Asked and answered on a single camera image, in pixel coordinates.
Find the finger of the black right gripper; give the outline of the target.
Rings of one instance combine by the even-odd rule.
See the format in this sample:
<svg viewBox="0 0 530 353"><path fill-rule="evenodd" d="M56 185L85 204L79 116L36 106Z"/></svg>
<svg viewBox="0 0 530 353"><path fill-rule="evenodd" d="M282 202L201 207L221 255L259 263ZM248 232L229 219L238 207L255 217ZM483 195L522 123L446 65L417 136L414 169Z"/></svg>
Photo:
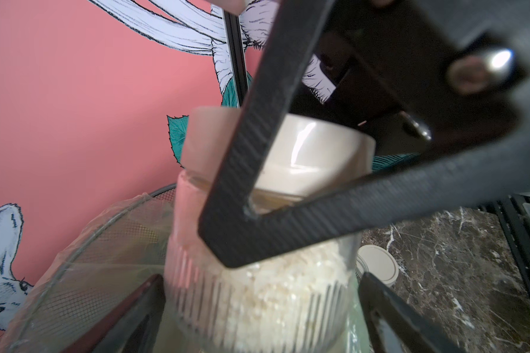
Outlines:
<svg viewBox="0 0 530 353"><path fill-rule="evenodd" d="M200 238L222 264L238 268L363 229L530 190L530 154L481 145L426 150L293 207L259 215L250 195L314 51L310 31L291 32L282 2L199 220Z"/></svg>

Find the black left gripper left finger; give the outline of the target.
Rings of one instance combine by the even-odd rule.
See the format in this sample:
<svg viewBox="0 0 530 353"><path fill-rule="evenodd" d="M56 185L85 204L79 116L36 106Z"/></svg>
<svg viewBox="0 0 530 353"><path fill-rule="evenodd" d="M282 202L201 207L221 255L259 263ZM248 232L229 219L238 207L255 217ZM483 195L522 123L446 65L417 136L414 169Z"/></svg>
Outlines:
<svg viewBox="0 0 530 353"><path fill-rule="evenodd" d="M165 306L163 277L149 277L65 352L151 352Z"/></svg>

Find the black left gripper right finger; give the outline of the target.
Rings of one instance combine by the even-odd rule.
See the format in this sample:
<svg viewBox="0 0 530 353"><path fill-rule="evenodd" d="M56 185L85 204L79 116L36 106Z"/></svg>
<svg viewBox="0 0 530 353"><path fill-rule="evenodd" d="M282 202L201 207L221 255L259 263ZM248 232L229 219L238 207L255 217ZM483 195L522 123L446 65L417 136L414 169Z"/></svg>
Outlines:
<svg viewBox="0 0 530 353"><path fill-rule="evenodd" d="M369 272L359 281L359 301L375 352L464 351Z"/></svg>

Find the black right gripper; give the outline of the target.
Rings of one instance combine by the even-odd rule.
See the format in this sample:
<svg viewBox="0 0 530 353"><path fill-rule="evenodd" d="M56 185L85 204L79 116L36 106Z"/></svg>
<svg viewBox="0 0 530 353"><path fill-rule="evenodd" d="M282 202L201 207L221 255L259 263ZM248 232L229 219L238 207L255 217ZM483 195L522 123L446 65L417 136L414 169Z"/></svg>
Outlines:
<svg viewBox="0 0 530 353"><path fill-rule="evenodd" d="M530 154L530 1L291 1L310 31L326 103L291 107L374 137L380 149Z"/></svg>

